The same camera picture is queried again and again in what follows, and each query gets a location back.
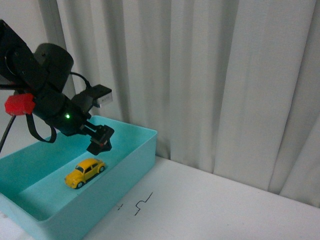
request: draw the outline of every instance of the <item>white table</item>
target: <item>white table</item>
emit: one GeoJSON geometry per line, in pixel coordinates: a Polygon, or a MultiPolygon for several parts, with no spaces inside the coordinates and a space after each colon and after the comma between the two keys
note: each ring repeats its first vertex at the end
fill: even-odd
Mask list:
{"type": "MultiPolygon", "coordinates": [[[[157,157],[83,240],[106,239],[319,240],[320,209],[157,157]]],[[[0,240],[33,238],[0,213],[0,240]]]]}

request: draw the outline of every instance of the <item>red connector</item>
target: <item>red connector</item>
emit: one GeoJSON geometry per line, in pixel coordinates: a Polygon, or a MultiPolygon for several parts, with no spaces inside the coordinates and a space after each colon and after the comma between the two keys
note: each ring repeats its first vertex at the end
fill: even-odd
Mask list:
{"type": "Polygon", "coordinates": [[[31,93],[9,96],[4,104],[5,112],[11,116],[31,114],[36,105],[33,99],[34,96],[31,93]]]}

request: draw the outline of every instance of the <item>electrical cord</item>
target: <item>electrical cord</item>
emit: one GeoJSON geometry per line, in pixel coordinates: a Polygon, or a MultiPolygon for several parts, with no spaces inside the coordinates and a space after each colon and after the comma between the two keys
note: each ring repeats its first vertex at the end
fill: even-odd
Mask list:
{"type": "Polygon", "coordinates": [[[90,82],[84,77],[82,76],[81,74],[79,73],[76,73],[76,72],[70,72],[71,75],[75,75],[75,76],[78,76],[80,78],[82,78],[84,80],[84,83],[85,83],[85,86],[86,86],[86,89],[90,89],[91,88],[91,85],[90,85],[90,82]]]}
{"type": "Polygon", "coordinates": [[[0,84],[0,90],[24,90],[26,87],[23,85],[10,85],[10,84],[0,84]]]}
{"type": "Polygon", "coordinates": [[[4,133],[3,133],[2,139],[0,141],[0,153],[1,153],[2,148],[4,147],[5,141],[7,139],[8,133],[9,133],[9,130],[10,130],[12,124],[14,123],[15,119],[16,119],[16,115],[13,115],[11,117],[8,125],[6,126],[6,129],[5,129],[4,133]]]}

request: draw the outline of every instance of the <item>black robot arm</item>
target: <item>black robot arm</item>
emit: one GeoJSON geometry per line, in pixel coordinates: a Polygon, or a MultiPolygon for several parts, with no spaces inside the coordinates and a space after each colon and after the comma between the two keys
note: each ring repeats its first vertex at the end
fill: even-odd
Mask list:
{"type": "Polygon", "coordinates": [[[32,53],[0,19],[0,89],[16,90],[18,95],[31,94],[35,103],[32,113],[44,120],[51,130],[58,129],[66,136],[90,135],[87,150],[92,154],[109,151],[114,130],[106,125],[93,125],[88,119],[93,106],[100,107],[112,100],[112,91],[102,85],[87,85],[86,90],[69,99],[62,91],[73,64],[66,50],[51,43],[39,45],[32,53]]]}

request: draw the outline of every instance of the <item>yellow toy car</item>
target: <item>yellow toy car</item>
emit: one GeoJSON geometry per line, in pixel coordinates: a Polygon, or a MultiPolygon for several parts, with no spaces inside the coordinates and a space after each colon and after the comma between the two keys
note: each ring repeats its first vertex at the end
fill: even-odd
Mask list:
{"type": "Polygon", "coordinates": [[[79,189],[95,175],[103,172],[105,168],[106,164],[103,161],[96,158],[87,158],[80,162],[75,169],[64,178],[64,182],[70,188],[79,189]]]}

